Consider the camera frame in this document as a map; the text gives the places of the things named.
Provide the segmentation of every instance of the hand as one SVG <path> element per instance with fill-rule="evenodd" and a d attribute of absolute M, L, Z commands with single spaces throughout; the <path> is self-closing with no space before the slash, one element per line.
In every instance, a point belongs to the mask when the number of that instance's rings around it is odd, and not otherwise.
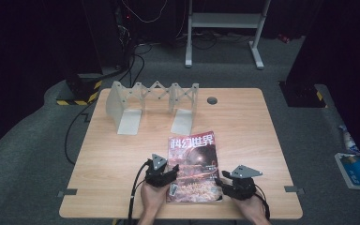
<path fill-rule="evenodd" d="M 142 216 L 139 225 L 151 225 L 162 206 L 166 201 L 166 193 L 169 185 L 165 187 L 153 187 L 146 182 L 142 183 Z"/>
<path fill-rule="evenodd" d="M 268 225 L 270 222 L 265 217 L 263 202 L 256 196 L 243 201 L 232 198 L 244 217 L 256 225 Z"/>

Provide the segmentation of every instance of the person's right hand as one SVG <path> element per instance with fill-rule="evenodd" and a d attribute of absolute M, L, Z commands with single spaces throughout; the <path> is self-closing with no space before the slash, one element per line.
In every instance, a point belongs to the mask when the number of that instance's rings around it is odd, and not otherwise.
<path fill-rule="evenodd" d="M 261 199 L 256 196 L 252 196 L 250 199 L 243 201 L 232 198 L 233 202 L 241 210 L 242 215 L 255 225 L 267 225 L 270 222 L 265 217 L 264 206 Z"/>

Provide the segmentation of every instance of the table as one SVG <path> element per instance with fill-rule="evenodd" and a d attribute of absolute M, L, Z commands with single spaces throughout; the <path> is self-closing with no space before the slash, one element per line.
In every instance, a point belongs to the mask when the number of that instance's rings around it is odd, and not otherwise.
<path fill-rule="evenodd" d="M 130 190 L 137 171 L 152 154 L 168 155 L 168 138 L 174 116 L 167 100 L 146 100 L 137 135 L 117 135 L 111 117 L 105 113 L 110 89 L 100 92 L 81 152 L 69 180 L 76 195 L 64 196 L 63 218 L 127 218 Z M 217 104 L 207 102 L 217 98 Z M 254 177 L 270 205 L 271 218 L 300 218 L 302 209 L 295 192 L 286 192 L 293 181 L 263 93 L 255 88 L 200 88 L 198 110 L 192 133 L 213 130 L 217 142 L 219 169 L 231 172 L 243 164 L 261 171 Z M 133 217 L 143 207 L 136 192 Z M 242 218 L 228 196 L 211 204 L 165 204 L 157 218 Z"/>
<path fill-rule="evenodd" d="M 256 63 L 257 69 L 264 69 L 257 45 L 262 34 L 267 11 L 271 0 L 264 0 L 262 13 L 195 13 L 192 11 L 192 0 L 189 0 L 188 28 L 186 47 L 186 68 L 192 67 L 192 28 L 193 27 L 223 27 L 223 28 L 253 28 L 256 34 L 249 47 Z"/>

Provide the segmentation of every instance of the wooden table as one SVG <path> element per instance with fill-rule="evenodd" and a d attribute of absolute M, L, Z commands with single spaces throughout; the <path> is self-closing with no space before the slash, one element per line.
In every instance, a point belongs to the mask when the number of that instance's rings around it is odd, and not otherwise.
<path fill-rule="evenodd" d="M 174 116 L 167 100 L 147 100 L 137 135 L 117 135 L 113 120 L 105 113 L 110 89 L 99 95 L 81 152 L 60 208 L 63 218 L 127 218 L 130 190 L 137 171 L 153 153 L 168 155 L 168 138 Z M 217 98 L 217 104 L 207 98 Z M 243 164 L 261 171 L 254 177 L 270 205 L 271 218 L 303 215 L 263 93 L 255 88 L 200 88 L 192 134 L 213 130 L 219 169 L 231 172 Z M 133 217 L 143 210 L 140 189 Z M 165 204 L 157 218 L 242 218 L 228 196 L 212 204 Z"/>

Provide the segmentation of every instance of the gray carpet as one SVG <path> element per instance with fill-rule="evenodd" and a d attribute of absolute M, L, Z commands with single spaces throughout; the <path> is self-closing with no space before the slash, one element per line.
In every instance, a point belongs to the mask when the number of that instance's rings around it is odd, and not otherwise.
<path fill-rule="evenodd" d="M 360 190 L 347 189 L 334 160 L 335 153 L 344 152 L 338 130 L 342 120 L 328 90 L 317 85 L 327 108 L 289 108 L 278 86 L 278 81 L 286 80 L 302 42 L 303 39 L 297 39 L 284 44 L 263 38 L 259 51 L 264 70 L 255 68 L 246 42 L 219 42 L 208 50 L 194 48 L 192 68 L 184 67 L 185 47 L 153 45 L 147 52 L 149 46 L 143 46 L 136 51 L 145 60 L 138 82 L 262 89 L 292 180 L 305 191 L 299 195 L 303 217 L 273 220 L 273 224 L 357 225 Z M 194 44 L 208 47 L 211 43 Z M 136 58 L 132 78 L 140 68 L 142 60 Z M 116 79 L 104 80 L 102 88 L 111 87 Z M 73 170 L 64 154 L 65 137 L 71 121 L 83 109 L 55 104 L 63 84 L 50 88 L 44 106 L 24 118 L 0 141 L 0 224 L 113 224 L 112 219 L 68 219 L 58 214 L 62 198 L 57 193 L 66 189 Z M 122 84 L 128 86 L 128 76 Z M 86 113 L 93 113 L 93 109 L 94 105 Z M 79 117 L 69 132 L 67 148 L 73 160 L 87 130 L 88 123 L 83 120 L 84 116 Z"/>

